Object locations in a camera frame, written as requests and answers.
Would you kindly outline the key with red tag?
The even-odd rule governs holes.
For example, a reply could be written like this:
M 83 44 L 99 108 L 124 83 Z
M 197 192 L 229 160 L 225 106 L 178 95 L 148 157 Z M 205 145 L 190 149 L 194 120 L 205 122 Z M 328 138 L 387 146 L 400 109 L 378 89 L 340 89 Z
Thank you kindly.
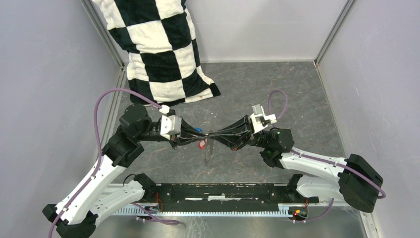
M 199 141 L 199 143 L 198 143 L 198 147 L 199 147 L 200 149 L 204 149 L 204 148 L 206 148 L 207 143 L 208 143 L 208 140 L 207 140 L 207 139 L 201 140 L 201 141 Z

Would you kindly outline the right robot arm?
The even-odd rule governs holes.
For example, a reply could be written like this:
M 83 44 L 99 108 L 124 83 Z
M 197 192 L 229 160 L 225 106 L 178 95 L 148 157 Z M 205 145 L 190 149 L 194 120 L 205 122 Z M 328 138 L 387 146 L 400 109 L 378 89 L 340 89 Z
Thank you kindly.
M 310 197 L 342 199 L 359 211 L 371 213 L 377 200 L 386 197 L 381 188 L 383 178 L 362 156 L 330 157 L 298 149 L 290 129 L 268 127 L 276 122 L 273 115 L 246 115 L 208 133 L 208 138 L 232 151 L 246 145 L 260 147 L 260 156 L 269 167 L 304 172 L 286 188 L 292 202 Z

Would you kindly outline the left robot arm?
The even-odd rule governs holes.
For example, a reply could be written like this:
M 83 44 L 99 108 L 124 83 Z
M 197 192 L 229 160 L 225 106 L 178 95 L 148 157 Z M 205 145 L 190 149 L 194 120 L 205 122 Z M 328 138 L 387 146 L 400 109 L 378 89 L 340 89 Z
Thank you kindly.
M 145 174 L 104 198 L 108 185 L 123 173 L 141 153 L 141 141 L 168 142 L 172 148 L 206 138 L 188 125 L 175 111 L 163 106 L 165 114 L 152 121 L 142 104 L 128 106 L 120 117 L 116 133 L 99 152 L 99 158 L 74 190 L 58 204 L 48 204 L 44 216 L 62 238 L 88 238 L 107 217 L 127 204 L 150 202 L 156 184 Z

